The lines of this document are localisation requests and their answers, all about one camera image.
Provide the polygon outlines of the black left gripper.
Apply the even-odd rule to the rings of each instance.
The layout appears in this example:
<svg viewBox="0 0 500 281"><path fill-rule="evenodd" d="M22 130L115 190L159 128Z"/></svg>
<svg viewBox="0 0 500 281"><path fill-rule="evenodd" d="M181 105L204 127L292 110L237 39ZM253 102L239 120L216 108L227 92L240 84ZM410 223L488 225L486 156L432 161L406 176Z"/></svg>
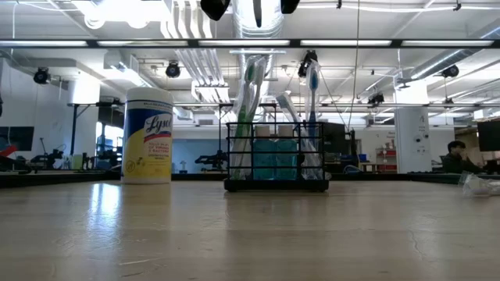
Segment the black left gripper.
<svg viewBox="0 0 500 281"><path fill-rule="evenodd" d="M202 11L211 19L219 20L227 11L231 0L201 0ZM280 11L282 14L293 13L300 0L280 0Z"/></svg>

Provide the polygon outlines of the green white toothbrush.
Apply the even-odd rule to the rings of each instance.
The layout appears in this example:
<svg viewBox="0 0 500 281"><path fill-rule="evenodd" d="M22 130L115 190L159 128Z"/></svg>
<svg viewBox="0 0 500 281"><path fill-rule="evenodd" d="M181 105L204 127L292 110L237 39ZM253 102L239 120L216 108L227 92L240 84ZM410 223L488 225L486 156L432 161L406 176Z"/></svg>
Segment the green white toothbrush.
<svg viewBox="0 0 500 281"><path fill-rule="evenodd" d="M240 180L245 173L242 171L242 162L245 157L245 149L247 144L247 139L242 139L242 137L248 136L248 117L252 103L254 100L254 84L257 73L256 65L257 57L252 56L246 62L246 69L244 75L244 86L243 86L243 96L241 99L241 106L237 117L237 125L235 129L235 139L231 156L231 165L233 166L231 170L231 179Z"/></svg>
<svg viewBox="0 0 500 281"><path fill-rule="evenodd" d="M250 173L250 168L248 168L249 163L251 162L251 156L249 154L250 152L250 142L251 140L248 139L248 137L251 136L252 132L252 123L253 119L255 117L255 112L257 107L259 106L260 103L260 94L261 94L261 87L263 84L263 80L265 77L265 72L266 72L266 59L262 55L254 55L257 57L256 65L257 65L257 73L256 73L256 78L255 78L255 84L253 87L254 90L254 100L252 103L252 107L250 109L249 117L248 117L248 136L247 137L242 137L242 139L247 139L247 144L246 144L246 149L245 149L245 157L242 162L242 171L245 173L245 175L241 178L241 180L244 180L246 176Z"/></svg>

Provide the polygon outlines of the small teal mouthwash bottle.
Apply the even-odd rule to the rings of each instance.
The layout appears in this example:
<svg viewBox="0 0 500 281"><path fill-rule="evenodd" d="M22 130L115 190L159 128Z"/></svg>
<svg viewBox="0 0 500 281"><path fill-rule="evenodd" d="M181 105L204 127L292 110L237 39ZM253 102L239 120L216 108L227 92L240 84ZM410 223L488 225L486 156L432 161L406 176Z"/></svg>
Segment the small teal mouthwash bottle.
<svg viewBox="0 0 500 281"><path fill-rule="evenodd" d="M272 180L274 176L274 142L270 139L270 128L264 125L255 127L253 141L253 177L255 180Z"/></svg>
<svg viewBox="0 0 500 281"><path fill-rule="evenodd" d="M275 141L276 154L276 178L278 180L296 179L296 156L297 141L294 136L292 125L279 125L278 138Z"/></svg>

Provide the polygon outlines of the Lysol disinfecting wipes canister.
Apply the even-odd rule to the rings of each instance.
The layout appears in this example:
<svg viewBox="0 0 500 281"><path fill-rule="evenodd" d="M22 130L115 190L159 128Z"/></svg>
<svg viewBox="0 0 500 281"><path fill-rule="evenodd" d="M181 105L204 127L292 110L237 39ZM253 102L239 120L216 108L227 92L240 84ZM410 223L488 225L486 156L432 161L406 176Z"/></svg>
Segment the Lysol disinfecting wipes canister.
<svg viewBox="0 0 500 281"><path fill-rule="evenodd" d="M127 91L121 181L169 183L172 176L173 97L165 90L134 87Z"/></svg>

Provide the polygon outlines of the black cabinet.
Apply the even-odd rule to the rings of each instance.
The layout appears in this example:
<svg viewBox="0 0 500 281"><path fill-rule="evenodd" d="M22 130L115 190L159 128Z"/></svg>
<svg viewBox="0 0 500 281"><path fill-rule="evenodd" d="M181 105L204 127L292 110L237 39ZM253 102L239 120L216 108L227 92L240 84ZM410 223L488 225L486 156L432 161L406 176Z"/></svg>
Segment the black cabinet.
<svg viewBox="0 0 500 281"><path fill-rule="evenodd" d="M359 164L355 137L340 123L323 124L325 168L329 173L344 173L345 167Z"/></svg>

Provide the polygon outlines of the red storage shelf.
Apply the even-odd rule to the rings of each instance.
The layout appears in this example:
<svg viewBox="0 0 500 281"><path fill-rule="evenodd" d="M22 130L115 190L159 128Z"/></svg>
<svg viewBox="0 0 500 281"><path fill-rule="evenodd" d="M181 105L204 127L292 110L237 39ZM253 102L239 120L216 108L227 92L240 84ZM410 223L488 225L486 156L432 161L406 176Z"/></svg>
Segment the red storage shelf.
<svg viewBox="0 0 500 281"><path fill-rule="evenodd" d="M378 173L396 173L397 156L396 150L390 148L378 148L376 150L376 166Z"/></svg>

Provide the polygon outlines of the white square column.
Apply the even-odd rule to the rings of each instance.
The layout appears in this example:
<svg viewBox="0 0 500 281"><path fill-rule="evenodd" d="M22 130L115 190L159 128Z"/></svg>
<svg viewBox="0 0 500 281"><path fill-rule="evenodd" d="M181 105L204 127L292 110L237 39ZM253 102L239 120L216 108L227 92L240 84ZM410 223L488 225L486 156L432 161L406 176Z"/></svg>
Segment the white square column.
<svg viewBox="0 0 500 281"><path fill-rule="evenodd" d="M427 84L413 81L395 91L395 135L398 173L432 170Z"/></svg>

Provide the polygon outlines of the person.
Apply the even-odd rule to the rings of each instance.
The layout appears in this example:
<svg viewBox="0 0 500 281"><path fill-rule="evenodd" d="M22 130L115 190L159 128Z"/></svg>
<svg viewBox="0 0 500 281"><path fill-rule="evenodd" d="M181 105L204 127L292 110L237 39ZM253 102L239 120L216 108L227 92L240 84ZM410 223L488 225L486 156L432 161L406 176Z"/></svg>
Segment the person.
<svg viewBox="0 0 500 281"><path fill-rule="evenodd" d="M481 167L473 164L468 158L466 144L460 140L448 144L448 154L442 159L442 165L446 173L484 173Z"/></svg>

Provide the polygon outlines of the black computer monitor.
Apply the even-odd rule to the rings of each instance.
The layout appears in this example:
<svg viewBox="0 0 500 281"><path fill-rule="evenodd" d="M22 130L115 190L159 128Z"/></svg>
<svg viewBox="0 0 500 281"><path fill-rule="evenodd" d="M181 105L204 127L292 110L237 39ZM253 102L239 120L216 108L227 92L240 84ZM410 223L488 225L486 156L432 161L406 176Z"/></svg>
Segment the black computer monitor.
<svg viewBox="0 0 500 281"><path fill-rule="evenodd" d="M480 151L500 151L500 119L477 124Z"/></svg>

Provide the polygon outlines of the black overhead frame beam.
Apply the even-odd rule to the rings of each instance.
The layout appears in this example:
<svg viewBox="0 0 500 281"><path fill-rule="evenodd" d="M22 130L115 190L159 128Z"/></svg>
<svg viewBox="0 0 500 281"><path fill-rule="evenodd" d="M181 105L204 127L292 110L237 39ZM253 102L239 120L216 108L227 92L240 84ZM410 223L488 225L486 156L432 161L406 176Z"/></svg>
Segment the black overhead frame beam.
<svg viewBox="0 0 500 281"><path fill-rule="evenodd" d="M158 39L55 40L0 39L0 48L436 48L500 49L500 39Z"/></svg>

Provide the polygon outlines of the silver ventilation duct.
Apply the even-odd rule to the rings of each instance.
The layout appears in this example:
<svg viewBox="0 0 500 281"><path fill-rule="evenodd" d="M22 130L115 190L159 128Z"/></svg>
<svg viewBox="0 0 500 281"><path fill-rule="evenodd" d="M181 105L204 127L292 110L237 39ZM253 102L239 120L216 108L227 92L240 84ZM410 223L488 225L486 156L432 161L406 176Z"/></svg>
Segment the silver ventilation duct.
<svg viewBox="0 0 500 281"><path fill-rule="evenodd" d="M261 26L257 26L254 1L260 3ZM238 39L278 39L284 25L280 0L231 0L234 35Z"/></svg>

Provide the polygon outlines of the black aluminium table frame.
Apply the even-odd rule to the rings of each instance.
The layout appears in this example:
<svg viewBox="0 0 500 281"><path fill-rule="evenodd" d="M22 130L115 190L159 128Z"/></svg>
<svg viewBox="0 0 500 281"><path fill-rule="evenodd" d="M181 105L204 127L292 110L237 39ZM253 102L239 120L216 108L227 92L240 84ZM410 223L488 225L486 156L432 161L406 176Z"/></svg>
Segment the black aluminium table frame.
<svg viewBox="0 0 500 281"><path fill-rule="evenodd" d="M227 174L173 174L172 181L223 181ZM331 175L330 181L418 181L428 183L458 184L461 176L444 173L406 173L406 174L340 174ZM29 173L0 174L0 188L33 187L52 184L120 181L116 172L81 173Z"/></svg>

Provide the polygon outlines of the black wall screen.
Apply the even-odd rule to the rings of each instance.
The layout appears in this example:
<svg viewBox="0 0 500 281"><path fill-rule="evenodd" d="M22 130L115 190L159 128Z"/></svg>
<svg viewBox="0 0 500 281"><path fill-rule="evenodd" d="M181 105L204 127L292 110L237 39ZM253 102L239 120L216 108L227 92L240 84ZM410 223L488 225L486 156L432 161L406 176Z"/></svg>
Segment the black wall screen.
<svg viewBox="0 0 500 281"><path fill-rule="evenodd" d="M10 146L17 151L30 151L34 139L32 126L0 126L0 151Z"/></svg>

